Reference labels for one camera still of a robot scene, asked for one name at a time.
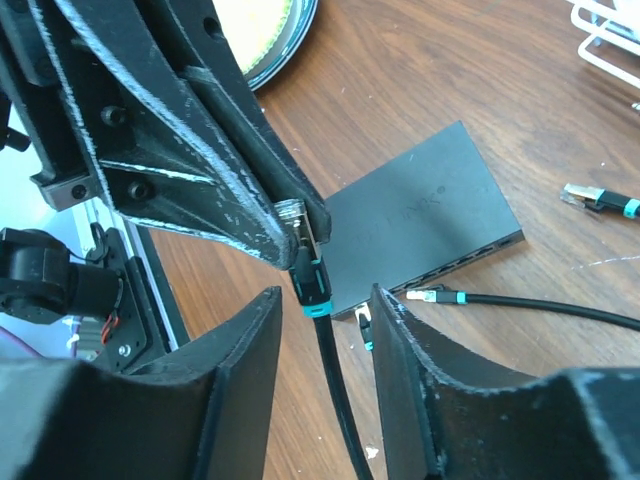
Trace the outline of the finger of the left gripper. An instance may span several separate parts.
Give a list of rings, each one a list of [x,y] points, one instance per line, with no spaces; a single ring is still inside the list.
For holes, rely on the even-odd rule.
[[[213,1],[154,1],[152,30],[179,76],[207,108],[235,148],[267,206],[304,203],[316,241],[330,239],[332,220],[325,201],[275,133],[247,84],[222,31]]]

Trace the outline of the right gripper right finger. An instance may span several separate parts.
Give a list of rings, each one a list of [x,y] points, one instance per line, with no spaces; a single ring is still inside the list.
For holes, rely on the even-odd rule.
[[[635,479],[639,372],[534,377],[451,340],[374,286],[373,362],[392,479]]]

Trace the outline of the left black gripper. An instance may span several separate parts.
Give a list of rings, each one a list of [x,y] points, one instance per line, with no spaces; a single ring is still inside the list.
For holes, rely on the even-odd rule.
[[[158,44],[154,1],[3,1],[1,92],[57,211],[98,198],[144,226],[227,244],[279,269],[295,255],[235,148]]]

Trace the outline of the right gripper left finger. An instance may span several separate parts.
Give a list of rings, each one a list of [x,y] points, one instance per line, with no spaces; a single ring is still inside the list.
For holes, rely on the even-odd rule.
[[[269,287],[129,374],[71,359],[1,364],[5,479],[259,479],[282,331]]]

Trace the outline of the black network switch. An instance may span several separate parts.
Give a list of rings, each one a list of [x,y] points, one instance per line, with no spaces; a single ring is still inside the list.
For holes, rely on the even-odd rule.
[[[326,200],[322,247],[333,314],[397,294],[524,239],[522,227],[462,122],[456,122]]]

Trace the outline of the round yellow green coaster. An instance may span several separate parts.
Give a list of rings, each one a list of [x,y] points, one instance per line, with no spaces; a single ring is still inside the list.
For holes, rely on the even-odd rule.
[[[311,30],[317,0],[214,0],[240,70],[252,91],[289,63]]]

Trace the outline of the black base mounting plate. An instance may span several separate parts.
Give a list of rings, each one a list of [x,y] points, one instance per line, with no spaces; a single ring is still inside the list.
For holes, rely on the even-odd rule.
[[[129,373],[190,342],[189,334],[147,229],[91,224],[95,249],[87,255],[117,273],[123,293],[103,330],[96,363]]]

